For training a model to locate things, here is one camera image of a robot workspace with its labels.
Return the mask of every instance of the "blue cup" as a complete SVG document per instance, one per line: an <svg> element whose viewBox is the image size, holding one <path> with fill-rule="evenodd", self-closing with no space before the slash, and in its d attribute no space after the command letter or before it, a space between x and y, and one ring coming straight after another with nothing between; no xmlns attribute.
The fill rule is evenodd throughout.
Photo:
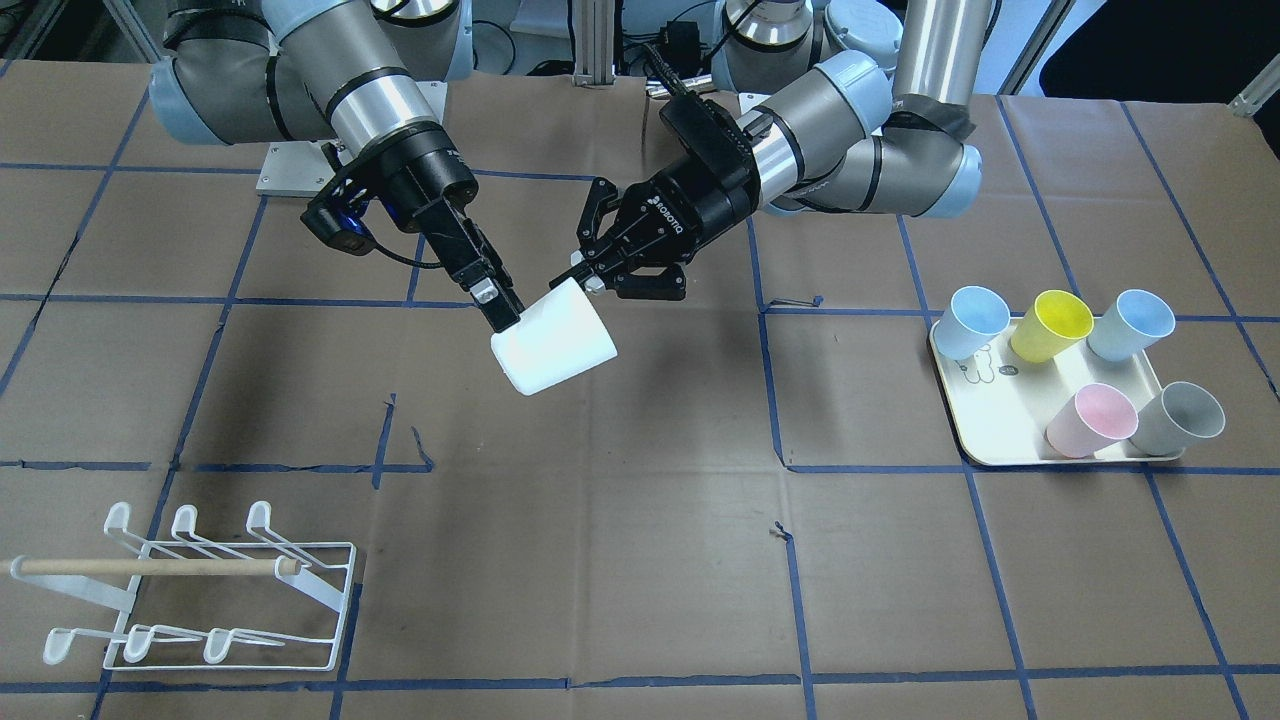
<svg viewBox="0 0 1280 720"><path fill-rule="evenodd" d="M970 284L951 296L933 328L933 347L951 360L972 357L1009 327L1009 305L995 291Z"/></svg>
<svg viewBox="0 0 1280 720"><path fill-rule="evenodd" d="M1089 333L1089 350L1103 360L1119 363L1174 332L1174 311L1146 290L1126 290L1098 319Z"/></svg>

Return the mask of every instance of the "white tray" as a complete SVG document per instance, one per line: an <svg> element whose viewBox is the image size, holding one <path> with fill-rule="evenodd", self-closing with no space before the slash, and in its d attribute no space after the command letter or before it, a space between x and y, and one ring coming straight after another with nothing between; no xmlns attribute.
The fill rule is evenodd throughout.
<svg viewBox="0 0 1280 720"><path fill-rule="evenodd" d="M1146 352L1123 363L1108 363L1096 356L1083 341L1048 363L1028 363L1009 347L1009 337L1016 327L1018 319L973 357L959 363L933 347L933 331L929 331L929 347L951 407L951 420L960 445L974 462L1065 465L1162 461L1181 456L1181 452L1147 455L1129 441L1080 459L1065 457L1053 450L1044 439L1044 428L1071 395L1085 384L1114 386L1138 410L1164 386Z"/></svg>

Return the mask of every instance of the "wooden rod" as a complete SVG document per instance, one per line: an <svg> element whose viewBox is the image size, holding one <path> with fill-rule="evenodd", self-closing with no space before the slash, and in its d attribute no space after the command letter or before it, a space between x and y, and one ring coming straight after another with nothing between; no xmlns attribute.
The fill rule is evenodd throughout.
<svg viewBox="0 0 1280 720"><path fill-rule="evenodd" d="M5 560L4 566L12 565ZM297 575L302 562L287 557L282 575ZM35 560L18 566L23 575L275 575L275 560Z"/></svg>

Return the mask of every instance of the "white mounting plate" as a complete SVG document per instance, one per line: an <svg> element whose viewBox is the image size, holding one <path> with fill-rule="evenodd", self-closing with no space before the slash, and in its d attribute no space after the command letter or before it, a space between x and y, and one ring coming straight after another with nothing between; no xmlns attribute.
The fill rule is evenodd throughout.
<svg viewBox="0 0 1280 720"><path fill-rule="evenodd" d="M420 82L419 90L426 97L435 117L444 118L444 104L448 99L448 85L443 82ZM344 161L351 158L343 155ZM262 172L257 176L257 193L273 197L315 197L316 192L333 178L329 161L320 151L319 142L273 142L262 160Z"/></svg>
<svg viewBox="0 0 1280 720"><path fill-rule="evenodd" d="M1065 465L1164 461L1181 456L1181 452L1147 455L1129 441L1080 459L1064 457L1053 450L1044 439L1044 428L1083 386L1114 386L1138 410L1164 386L1146 352L1110 363L1094 355L1083 341L1048 363L1028 363L1009 347L1018 323L1014 319L1004 333L964 361L940 354L933 347L933 329L929 331L929 348L951 407L951 420L969 457L982 465Z"/></svg>

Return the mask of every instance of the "plastic cup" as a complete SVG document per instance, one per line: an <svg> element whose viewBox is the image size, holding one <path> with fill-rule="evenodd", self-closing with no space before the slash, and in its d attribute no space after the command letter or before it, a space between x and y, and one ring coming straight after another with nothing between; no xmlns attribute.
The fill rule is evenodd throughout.
<svg viewBox="0 0 1280 720"><path fill-rule="evenodd" d="M511 384L524 395L617 357L618 348L591 301L573 281L566 281L534 302L520 322L489 341Z"/></svg>
<svg viewBox="0 0 1280 720"><path fill-rule="evenodd" d="M1138 413L1138 432L1129 438L1148 455L1176 455L1222 434L1226 414L1222 405L1196 383L1169 383Z"/></svg>
<svg viewBox="0 0 1280 720"><path fill-rule="evenodd" d="M1093 313L1083 300L1061 290L1046 290L1018 323L1009 346L1028 363L1046 363L1092 331Z"/></svg>
<svg viewBox="0 0 1280 720"><path fill-rule="evenodd" d="M933 347L952 360L972 357L1009 327L1009 305L995 291L970 284L955 291L933 328Z"/></svg>
<svg viewBox="0 0 1280 720"><path fill-rule="evenodd" d="M1089 383L1050 420L1044 438L1068 457L1084 457L1137 429L1138 411L1123 392L1105 383Z"/></svg>
<svg viewBox="0 0 1280 720"><path fill-rule="evenodd" d="M1175 324L1174 311L1164 300L1146 290L1126 290L1094 324L1089 350L1119 363L1169 337Z"/></svg>

